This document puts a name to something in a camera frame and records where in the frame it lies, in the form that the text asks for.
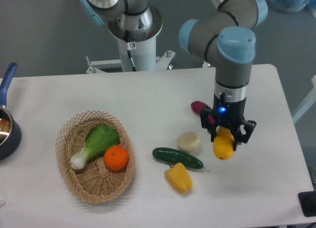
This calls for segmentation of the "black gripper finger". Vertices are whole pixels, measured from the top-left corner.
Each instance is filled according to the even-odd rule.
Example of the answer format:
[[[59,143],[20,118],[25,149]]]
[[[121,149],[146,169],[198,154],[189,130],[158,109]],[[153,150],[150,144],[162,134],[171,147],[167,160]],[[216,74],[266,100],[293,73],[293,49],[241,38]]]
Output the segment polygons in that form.
[[[246,120],[244,117],[232,124],[231,134],[234,137],[233,151],[237,150],[238,145],[248,143],[256,125],[256,121]]]
[[[200,120],[202,128],[206,129],[210,134],[211,141],[215,140],[217,134],[218,123],[213,116],[213,109],[210,107],[204,107],[200,112]]]

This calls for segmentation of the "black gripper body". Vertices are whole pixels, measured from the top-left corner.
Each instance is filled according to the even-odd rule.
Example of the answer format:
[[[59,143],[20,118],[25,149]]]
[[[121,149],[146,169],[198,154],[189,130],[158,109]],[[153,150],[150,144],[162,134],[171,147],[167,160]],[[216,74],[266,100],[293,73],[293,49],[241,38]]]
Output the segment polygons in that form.
[[[240,133],[241,119],[244,118],[246,98],[239,102],[225,102],[221,104],[220,99],[214,95],[213,100],[213,117],[215,118],[215,125],[213,126],[213,133],[218,126],[229,129],[230,123],[236,133]]]

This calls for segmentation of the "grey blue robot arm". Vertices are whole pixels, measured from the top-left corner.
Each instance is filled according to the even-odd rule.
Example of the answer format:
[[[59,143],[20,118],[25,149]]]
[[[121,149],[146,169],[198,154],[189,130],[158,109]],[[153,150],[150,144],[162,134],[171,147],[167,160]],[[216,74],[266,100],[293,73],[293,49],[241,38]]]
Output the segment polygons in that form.
[[[156,69],[156,36],[162,28],[160,12],[148,0],[79,0],[96,24],[107,24],[117,39],[122,70]],[[178,35],[180,46],[214,66],[212,107],[197,110],[201,125],[219,136],[219,127],[230,130],[233,148],[247,143],[256,122],[244,118],[244,107],[255,57],[253,29],[268,13],[265,0],[211,0],[217,15],[208,21],[186,21]]]

